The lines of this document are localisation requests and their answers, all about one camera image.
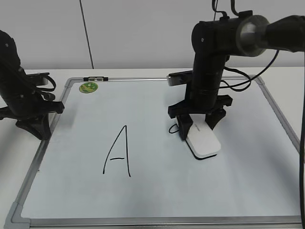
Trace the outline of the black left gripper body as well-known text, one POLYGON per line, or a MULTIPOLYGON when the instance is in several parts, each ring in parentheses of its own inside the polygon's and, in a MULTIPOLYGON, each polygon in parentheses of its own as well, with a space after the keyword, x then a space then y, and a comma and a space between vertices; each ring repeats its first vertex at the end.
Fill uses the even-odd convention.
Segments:
POLYGON ((47 101, 38 93, 10 92, 0 93, 6 107, 0 109, 0 118, 26 120, 48 113, 61 114, 64 110, 62 102, 47 101))

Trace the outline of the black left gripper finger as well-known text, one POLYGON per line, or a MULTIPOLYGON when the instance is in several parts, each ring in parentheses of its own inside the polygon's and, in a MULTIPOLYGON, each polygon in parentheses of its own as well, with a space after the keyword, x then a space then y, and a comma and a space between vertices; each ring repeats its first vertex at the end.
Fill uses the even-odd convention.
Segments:
POLYGON ((16 126, 31 133, 39 140, 47 140, 51 136, 48 114, 39 115, 27 120, 18 120, 16 126))

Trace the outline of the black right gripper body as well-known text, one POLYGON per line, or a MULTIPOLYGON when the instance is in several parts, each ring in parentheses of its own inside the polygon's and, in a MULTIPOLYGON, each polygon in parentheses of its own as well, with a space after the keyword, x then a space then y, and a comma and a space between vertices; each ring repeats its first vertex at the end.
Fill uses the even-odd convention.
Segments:
POLYGON ((224 106, 231 106, 233 99, 229 95, 218 95, 215 90, 193 90, 192 84, 187 83, 184 99, 168 107, 168 115, 175 118, 188 114, 211 114, 224 106))

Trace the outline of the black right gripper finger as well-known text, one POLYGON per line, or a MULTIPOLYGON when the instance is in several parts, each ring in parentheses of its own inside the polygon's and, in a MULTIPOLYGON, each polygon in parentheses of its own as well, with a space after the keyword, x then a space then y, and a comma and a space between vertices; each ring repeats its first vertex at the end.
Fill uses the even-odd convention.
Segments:
POLYGON ((205 122, 208 124, 211 130, 215 128, 218 122, 226 116, 226 111, 221 108, 213 111, 210 114, 205 115, 205 122))
POLYGON ((179 127, 179 136, 181 140, 186 140, 188 132, 193 125, 193 120, 189 114, 178 115, 176 119, 179 127))

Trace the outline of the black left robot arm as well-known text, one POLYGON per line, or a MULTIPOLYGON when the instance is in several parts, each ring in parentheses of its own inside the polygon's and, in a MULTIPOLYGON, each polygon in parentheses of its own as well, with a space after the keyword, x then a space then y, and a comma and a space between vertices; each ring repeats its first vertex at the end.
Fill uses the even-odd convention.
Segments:
POLYGON ((62 102, 55 101, 56 82, 49 73, 27 74, 21 66, 14 39, 0 33, 0 96, 6 106, 0 118, 16 120, 16 126, 39 140, 51 136, 49 114, 61 114, 62 102))

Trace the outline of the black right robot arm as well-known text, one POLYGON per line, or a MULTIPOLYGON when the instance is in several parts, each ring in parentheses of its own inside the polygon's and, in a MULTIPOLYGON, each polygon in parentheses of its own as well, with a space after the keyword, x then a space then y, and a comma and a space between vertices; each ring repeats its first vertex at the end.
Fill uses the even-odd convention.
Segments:
POLYGON ((305 50, 305 18, 292 15, 270 23, 251 11, 237 18, 223 15, 217 21, 201 21, 191 35, 195 53, 190 71, 171 73, 170 86, 186 85, 182 101, 168 107, 170 118, 176 118, 179 136, 187 138, 193 124, 192 114, 204 114, 210 128, 225 117, 224 108, 232 104, 228 95, 220 95, 225 63, 231 56, 256 57, 265 50, 303 52, 305 50))

